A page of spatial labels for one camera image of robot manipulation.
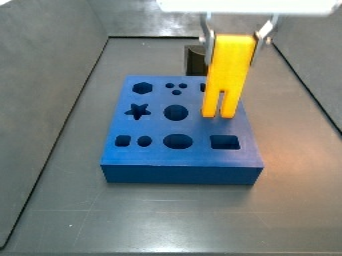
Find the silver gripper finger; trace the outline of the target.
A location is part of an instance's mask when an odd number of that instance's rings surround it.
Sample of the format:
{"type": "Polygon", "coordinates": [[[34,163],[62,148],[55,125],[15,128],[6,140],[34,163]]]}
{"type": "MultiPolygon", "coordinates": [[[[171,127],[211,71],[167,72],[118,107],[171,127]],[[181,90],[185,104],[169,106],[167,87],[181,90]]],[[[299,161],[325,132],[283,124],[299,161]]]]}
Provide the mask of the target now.
{"type": "Polygon", "coordinates": [[[210,27],[211,13],[201,14],[201,28],[203,31],[203,36],[199,38],[205,46],[205,63],[210,64],[213,60],[213,52],[215,45],[215,32],[210,27]]]}
{"type": "Polygon", "coordinates": [[[271,35],[271,33],[277,29],[278,21],[279,21],[279,15],[274,14],[263,24],[262,28],[254,32],[255,49],[254,49],[254,54],[251,58],[251,64],[254,64],[257,61],[257,56],[262,50],[263,44],[266,43],[267,37],[271,35]]]}

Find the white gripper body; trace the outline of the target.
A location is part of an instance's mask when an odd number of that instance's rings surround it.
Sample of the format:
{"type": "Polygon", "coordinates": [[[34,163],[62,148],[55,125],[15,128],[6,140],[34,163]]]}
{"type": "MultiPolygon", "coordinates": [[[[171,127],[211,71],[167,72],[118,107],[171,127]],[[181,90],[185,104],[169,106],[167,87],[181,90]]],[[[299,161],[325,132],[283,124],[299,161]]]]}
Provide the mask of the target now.
{"type": "Polygon", "coordinates": [[[165,12],[330,15],[342,0],[157,0],[165,12]]]}

